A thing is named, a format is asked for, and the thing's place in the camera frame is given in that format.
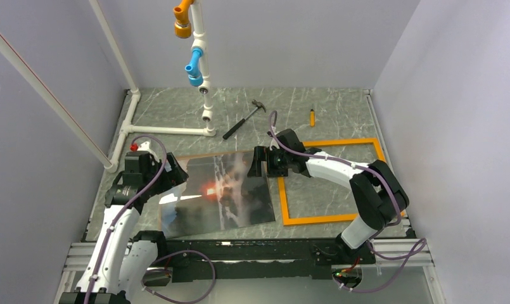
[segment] orange tape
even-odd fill
[[[344,146],[347,144],[372,144],[374,149],[376,150],[376,156],[379,160],[383,160],[385,162],[385,156],[383,155],[383,150],[381,149],[381,145],[377,138],[354,138],[354,139],[335,139],[330,141],[305,141],[303,145],[306,148],[312,147],[329,147],[329,146]],[[354,220],[358,213],[348,213],[341,215],[324,215],[321,217],[298,217],[298,218],[290,218],[288,215],[288,205],[286,200],[286,190],[284,188],[284,178],[277,178],[277,185],[279,187],[279,198],[281,199],[281,211],[283,213],[283,225],[305,225],[305,224],[325,224],[325,223],[334,223],[334,222],[349,222]]]

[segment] hammer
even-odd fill
[[[256,100],[251,100],[251,103],[255,106],[257,106],[255,109],[253,109],[253,111],[251,111],[251,113],[249,113],[245,118],[242,118],[236,125],[234,125],[234,127],[232,127],[228,132],[225,133],[225,135],[223,135],[223,139],[228,139],[231,135],[234,134],[234,132],[236,132],[236,130],[238,130],[241,125],[243,125],[243,123],[245,122],[245,120],[247,118],[250,118],[253,114],[255,114],[255,112],[262,108],[264,110],[264,112],[266,112],[266,107],[260,102],[260,101],[256,101]]]

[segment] white pvc pipe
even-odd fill
[[[210,72],[208,71],[208,52],[207,52],[207,42],[206,42],[206,32],[204,29],[203,23],[203,13],[201,8],[201,0],[195,0],[191,5],[191,17],[193,19],[193,36],[194,42],[193,46],[204,46],[203,56],[199,59],[199,69],[203,76],[204,83],[200,87],[205,87],[208,89],[204,96],[204,108],[205,112],[203,113],[203,117],[212,116],[212,108],[214,107],[214,103],[212,102],[212,97],[210,95]],[[207,121],[206,129],[209,134],[214,135],[214,122]]]
[[[117,59],[118,64],[120,65],[120,68],[122,69],[122,73],[124,74],[126,81],[128,81],[128,86],[130,86],[130,90],[132,92],[137,91],[136,83],[134,82],[132,74],[130,73],[130,70],[128,69],[128,65],[126,64],[124,57],[122,57],[122,53],[120,52],[120,49],[118,48],[117,41],[115,40],[113,33],[111,32],[111,28],[107,24],[107,20],[105,19],[102,9],[100,8],[100,4],[98,3],[98,0],[89,0],[89,3],[91,4],[92,11],[96,15],[96,18],[98,19],[98,22],[100,23],[100,26],[105,34],[105,37],[107,38],[107,41],[109,42],[109,45],[111,46],[111,49],[113,50],[113,54],[115,55],[115,58]]]
[[[0,52],[106,168],[113,163],[0,33]]]
[[[132,132],[158,133],[158,134],[205,135],[205,129],[143,127],[143,126],[138,126],[138,125],[132,126]]]
[[[203,12],[201,9],[201,0],[193,1],[191,5],[191,16],[193,17],[193,32],[204,34]]]
[[[122,121],[122,125],[120,125],[120,130],[118,132],[117,143],[115,144],[115,149],[113,150],[113,155],[111,156],[111,161],[118,166],[118,161],[120,159],[120,153],[122,152],[122,148],[124,147],[124,143],[126,142],[126,137],[130,132],[132,132],[132,119],[134,118],[134,113],[137,108],[137,104],[141,99],[141,92],[136,91],[132,93],[132,97],[130,98],[130,105],[128,107],[128,112],[126,112],[126,117]]]

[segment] screwdriver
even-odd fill
[[[314,118],[314,103],[312,104],[312,108],[310,109],[310,126],[314,127],[316,123],[316,119]]]

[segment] pipe joint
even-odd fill
[[[213,115],[214,115],[214,113],[213,113],[211,108],[210,109],[205,109],[203,111],[202,119],[203,119],[204,122],[211,122]]]
[[[188,73],[189,83],[194,87],[202,85],[204,81],[199,69],[199,59],[203,56],[203,54],[204,52],[201,48],[194,47],[191,51],[191,60],[185,67],[185,71]]]
[[[197,33],[193,34],[195,39],[193,39],[193,44],[191,45],[191,50],[193,51],[195,48],[200,48],[203,52],[206,52],[206,40],[197,37]]]
[[[215,136],[215,128],[213,126],[212,126],[211,129],[209,129],[208,127],[204,128],[203,129],[203,136],[206,136],[206,137]]]
[[[199,92],[201,94],[208,94],[210,92],[210,81],[204,79],[203,82],[199,85]]]
[[[132,127],[132,122],[130,120],[123,120],[118,132],[128,135],[132,132]]]
[[[174,34],[178,38],[185,39],[191,37],[191,22],[189,22],[188,10],[193,2],[193,0],[182,0],[182,2],[172,10],[176,17],[176,21],[174,22]]]
[[[109,173],[115,173],[118,169],[118,160],[111,160],[111,165],[104,165],[104,169]]]

